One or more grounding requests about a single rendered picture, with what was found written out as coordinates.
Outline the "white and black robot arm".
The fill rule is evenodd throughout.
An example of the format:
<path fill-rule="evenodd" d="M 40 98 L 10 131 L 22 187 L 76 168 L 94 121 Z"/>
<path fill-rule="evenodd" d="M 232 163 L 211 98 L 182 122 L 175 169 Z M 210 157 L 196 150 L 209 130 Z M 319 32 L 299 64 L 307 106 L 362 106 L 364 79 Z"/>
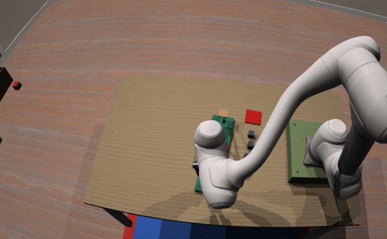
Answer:
<path fill-rule="evenodd" d="M 314 137 L 306 137 L 303 164 L 324 168 L 338 199 L 357 195 L 364 158 L 375 141 L 387 143 L 387 71 L 379 61 L 379 46 L 368 36 L 354 37 L 329 50 L 287 88 L 254 148 L 239 161 L 228 158 L 221 124 L 201 122 L 194 135 L 194 150 L 208 205 L 230 208 L 244 181 L 269 157 L 298 106 L 341 84 L 350 98 L 350 131 L 339 119 L 326 121 Z"/>

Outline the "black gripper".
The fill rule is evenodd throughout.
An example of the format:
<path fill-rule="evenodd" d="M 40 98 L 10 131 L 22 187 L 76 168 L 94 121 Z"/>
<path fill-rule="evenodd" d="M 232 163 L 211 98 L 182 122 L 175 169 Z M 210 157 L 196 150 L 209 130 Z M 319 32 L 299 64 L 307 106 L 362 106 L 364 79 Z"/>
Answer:
<path fill-rule="evenodd" d="M 199 176 L 199 168 L 198 168 L 198 163 L 196 161 L 194 161 L 193 163 L 193 168 L 195 169 L 197 175 Z"/>

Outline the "red flat square plate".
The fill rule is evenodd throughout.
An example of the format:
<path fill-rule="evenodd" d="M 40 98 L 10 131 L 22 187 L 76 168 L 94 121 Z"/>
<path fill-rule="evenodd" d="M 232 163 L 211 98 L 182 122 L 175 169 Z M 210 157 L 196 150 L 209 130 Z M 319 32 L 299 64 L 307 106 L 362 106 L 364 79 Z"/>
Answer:
<path fill-rule="evenodd" d="M 260 120 L 261 120 L 261 112 L 257 112 L 254 110 L 246 110 L 245 123 L 260 125 Z"/>

